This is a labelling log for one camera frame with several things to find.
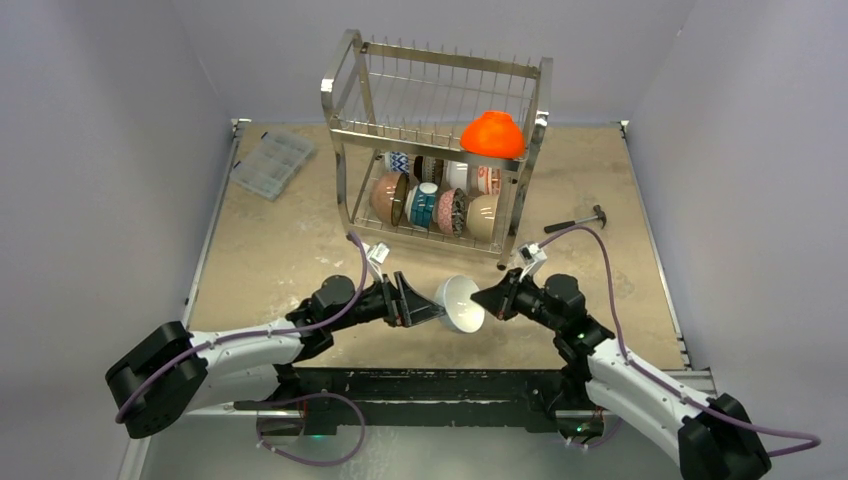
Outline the plain white bowl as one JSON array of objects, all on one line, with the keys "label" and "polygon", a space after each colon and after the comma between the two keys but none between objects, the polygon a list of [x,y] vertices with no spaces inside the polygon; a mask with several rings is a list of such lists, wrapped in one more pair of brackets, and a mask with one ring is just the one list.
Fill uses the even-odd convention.
[{"label": "plain white bowl", "polygon": [[484,323],[486,311],[471,299],[479,287],[469,277],[454,275],[446,279],[437,289],[436,303],[444,309],[441,323],[455,333],[473,334]]}]

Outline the black white floral bowl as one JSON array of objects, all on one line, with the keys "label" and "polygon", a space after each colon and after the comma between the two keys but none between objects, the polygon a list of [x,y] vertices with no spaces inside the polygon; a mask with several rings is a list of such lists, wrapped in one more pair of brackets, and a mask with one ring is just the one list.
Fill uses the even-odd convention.
[{"label": "black white floral bowl", "polygon": [[460,237],[466,225],[468,196],[461,188],[443,192],[434,210],[434,222],[444,234]]}]

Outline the tan glossy dark-rimmed bowl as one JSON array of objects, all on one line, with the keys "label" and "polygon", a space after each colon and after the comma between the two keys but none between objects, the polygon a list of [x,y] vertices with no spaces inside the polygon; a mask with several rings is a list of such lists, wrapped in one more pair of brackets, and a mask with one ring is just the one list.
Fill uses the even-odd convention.
[{"label": "tan glossy dark-rimmed bowl", "polygon": [[374,215],[384,226],[397,227],[404,213],[409,191],[409,175],[384,173],[372,188],[369,202]]}]

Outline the orange floral patterned bowl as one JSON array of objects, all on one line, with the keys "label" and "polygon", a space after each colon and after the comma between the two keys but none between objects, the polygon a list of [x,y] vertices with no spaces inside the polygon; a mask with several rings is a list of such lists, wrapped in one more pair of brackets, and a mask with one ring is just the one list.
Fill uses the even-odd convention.
[{"label": "orange floral patterned bowl", "polygon": [[499,195],[501,191],[501,170],[499,168],[478,166],[475,177],[476,187],[480,194]]}]

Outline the stainless steel dish rack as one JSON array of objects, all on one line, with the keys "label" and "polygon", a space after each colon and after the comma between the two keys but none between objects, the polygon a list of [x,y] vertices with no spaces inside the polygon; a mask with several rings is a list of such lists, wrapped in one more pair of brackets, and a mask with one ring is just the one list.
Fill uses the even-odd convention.
[{"label": "stainless steel dish rack", "polygon": [[[519,226],[551,106],[554,61],[503,59],[444,47],[366,39],[344,32],[320,85],[335,155],[335,200],[343,228],[388,242],[405,242],[495,260],[503,270],[518,243]],[[501,110],[521,128],[525,151],[514,160],[464,150],[460,137],[484,112]],[[464,191],[480,167],[500,172],[502,183],[487,240],[460,238],[406,219],[382,221],[368,200],[387,168],[388,152],[468,166]]]}]

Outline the red orange bowl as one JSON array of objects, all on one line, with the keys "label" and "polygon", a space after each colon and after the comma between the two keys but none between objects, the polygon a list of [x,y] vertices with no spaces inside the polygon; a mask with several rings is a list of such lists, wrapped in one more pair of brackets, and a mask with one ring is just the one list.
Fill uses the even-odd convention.
[{"label": "red orange bowl", "polygon": [[473,154],[500,159],[517,159],[526,148],[522,130],[511,115],[497,110],[485,111],[473,120],[460,136],[460,147]]}]

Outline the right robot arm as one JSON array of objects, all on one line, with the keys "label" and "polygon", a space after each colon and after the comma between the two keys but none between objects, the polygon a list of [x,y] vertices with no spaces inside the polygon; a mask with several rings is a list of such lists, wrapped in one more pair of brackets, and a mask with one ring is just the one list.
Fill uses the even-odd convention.
[{"label": "right robot arm", "polygon": [[550,405],[610,411],[674,460],[685,479],[760,479],[771,470],[737,399],[709,396],[643,363],[589,314],[575,277],[556,274],[538,286],[516,268],[470,298],[499,320],[522,315],[553,332],[566,365]]}]

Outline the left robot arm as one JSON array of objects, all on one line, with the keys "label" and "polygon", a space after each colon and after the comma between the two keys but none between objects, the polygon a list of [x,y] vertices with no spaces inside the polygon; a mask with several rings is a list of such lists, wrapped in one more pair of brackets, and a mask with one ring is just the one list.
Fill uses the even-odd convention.
[{"label": "left robot arm", "polygon": [[334,275],[267,325],[190,332],[178,321],[165,323],[110,367],[105,380],[117,423],[131,438],[146,438],[207,406],[266,401],[287,408],[305,390],[295,364],[332,347],[334,332],[376,320],[410,328],[444,312],[400,272],[370,287]]}]

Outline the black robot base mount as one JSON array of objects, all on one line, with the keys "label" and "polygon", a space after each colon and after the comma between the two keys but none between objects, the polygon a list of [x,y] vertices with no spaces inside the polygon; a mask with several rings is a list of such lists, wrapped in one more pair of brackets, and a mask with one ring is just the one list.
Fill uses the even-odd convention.
[{"label": "black robot base mount", "polygon": [[614,424],[564,369],[278,366],[272,393],[238,411],[293,420],[308,435],[340,426],[520,428],[588,443]]}]

